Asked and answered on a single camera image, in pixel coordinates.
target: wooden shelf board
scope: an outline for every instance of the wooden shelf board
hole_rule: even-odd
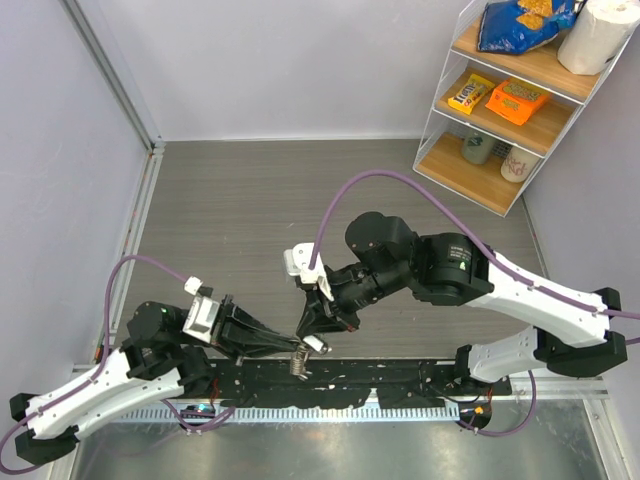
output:
[[[443,133],[417,169],[499,215],[506,215],[521,184],[507,182],[502,177],[501,158],[492,155],[484,165],[473,165],[465,160],[461,149],[461,138]]]
[[[472,73],[476,73],[487,80],[498,85],[501,80],[485,72],[468,68],[456,82],[447,90],[447,92],[436,103],[436,109],[458,118],[463,122],[469,122],[473,125],[504,138],[509,143],[516,143],[522,147],[528,148],[541,156],[547,154],[553,142],[562,129],[569,121],[577,106],[564,105],[553,100],[549,100],[547,104],[538,110],[533,116],[522,126],[511,123],[509,120],[502,118],[497,113],[489,110],[486,105],[491,97],[490,94],[484,96],[478,105],[472,110],[471,115],[466,115],[454,108],[451,108],[447,99],[453,97],[458,90],[462,88]]]
[[[584,102],[591,94],[600,75],[574,75],[558,62],[558,46],[551,42],[523,55],[478,52],[478,18],[460,38],[453,43],[453,50],[487,64],[503,68],[508,73],[529,79],[550,90]]]

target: orange snack box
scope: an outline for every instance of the orange snack box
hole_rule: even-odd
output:
[[[510,122],[524,125],[550,98],[546,90],[510,78],[494,89],[486,106]]]

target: yellow candy package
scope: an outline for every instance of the yellow candy package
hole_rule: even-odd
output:
[[[495,87],[494,83],[473,73],[469,77],[469,80],[467,80],[467,83],[464,84],[454,97],[449,98],[447,103],[451,108],[470,115],[473,107],[475,107],[478,102],[482,100],[482,97],[489,93],[493,87]]]

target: wooden floor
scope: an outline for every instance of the wooden floor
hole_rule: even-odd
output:
[[[196,275],[260,321],[293,334],[303,294],[287,280],[282,252],[313,241],[325,208],[354,174],[385,168],[411,175],[450,207],[485,243],[540,272],[523,206],[506,219],[411,171],[416,141],[185,142],[166,149],[140,253]],[[350,221],[368,210],[399,215],[421,234],[453,231],[407,186],[374,178],[356,185],[329,225],[322,257],[332,268],[353,263],[343,240]],[[118,338],[145,300],[188,307],[182,285],[136,265]],[[458,346],[491,342],[522,330],[497,313],[432,307],[400,292],[361,312],[361,329],[327,335],[335,357],[451,357]]]

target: white wall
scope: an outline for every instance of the white wall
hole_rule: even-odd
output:
[[[100,5],[164,139],[212,140],[419,137],[467,3]]]
[[[145,153],[57,1],[3,0],[1,10],[4,435],[10,397],[50,391],[88,360]],[[2,458],[24,466],[13,441]]]
[[[582,290],[620,290],[624,310],[640,312],[640,33],[526,192],[553,279]],[[640,336],[640,322],[613,329]],[[640,346],[605,376],[629,444],[640,445]],[[640,452],[632,452],[640,478]]]

